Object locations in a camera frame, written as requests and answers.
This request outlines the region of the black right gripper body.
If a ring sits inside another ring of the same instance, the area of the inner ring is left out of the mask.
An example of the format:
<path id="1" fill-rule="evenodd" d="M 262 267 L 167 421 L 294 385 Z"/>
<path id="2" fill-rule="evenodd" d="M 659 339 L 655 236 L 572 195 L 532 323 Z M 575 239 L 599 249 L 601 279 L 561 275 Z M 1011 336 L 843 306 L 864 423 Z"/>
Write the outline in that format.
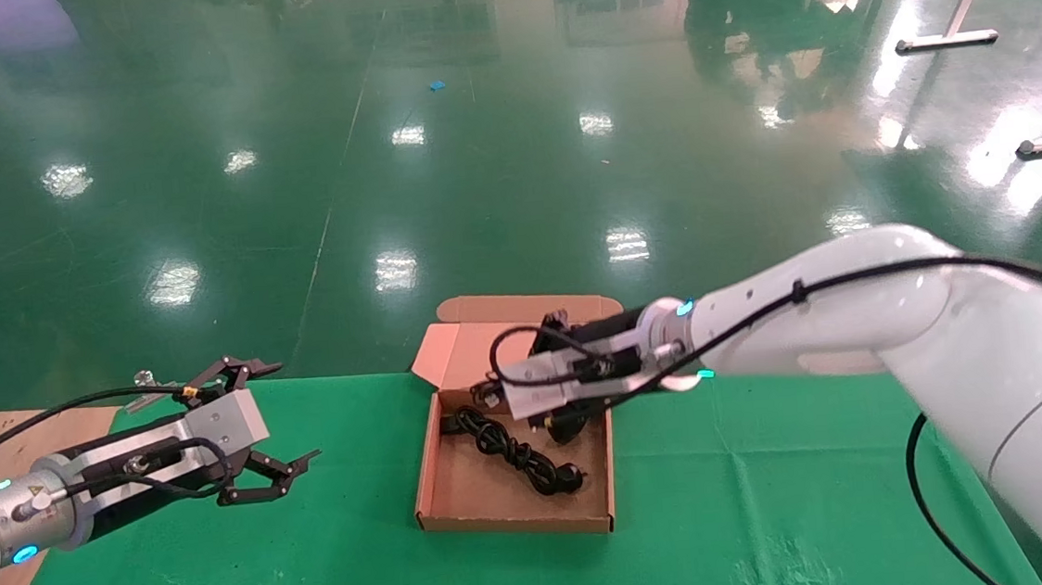
<path id="1" fill-rule="evenodd" d="M 640 307 L 582 325 L 570 323 L 565 312 L 553 312 L 543 318 L 540 328 L 537 330 L 532 342 L 534 354 L 574 350 L 576 344 L 587 348 L 591 344 L 605 342 L 610 337 L 639 330 L 643 312 L 644 308 Z M 559 409 L 541 413 L 539 421 L 550 423 L 585 420 L 619 407 L 620 404 L 628 403 L 632 399 L 636 389 L 654 379 L 658 372 L 670 364 L 669 354 L 661 351 L 666 348 L 667 345 L 653 344 L 644 337 L 626 343 L 622 349 L 611 350 L 611 369 L 587 372 L 584 382 L 596 384 L 609 381 L 612 387 L 598 388 L 594 398 L 568 401 Z"/>

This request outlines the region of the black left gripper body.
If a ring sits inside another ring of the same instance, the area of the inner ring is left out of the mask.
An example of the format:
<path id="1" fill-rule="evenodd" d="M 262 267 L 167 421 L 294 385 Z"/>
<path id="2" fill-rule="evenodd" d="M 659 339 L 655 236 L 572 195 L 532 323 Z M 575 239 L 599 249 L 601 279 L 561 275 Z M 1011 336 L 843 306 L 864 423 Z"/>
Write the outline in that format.
<path id="1" fill-rule="evenodd" d="M 66 448 L 70 539 L 98 540 L 179 501 L 232 503 L 252 452 L 246 417 L 152 422 Z"/>

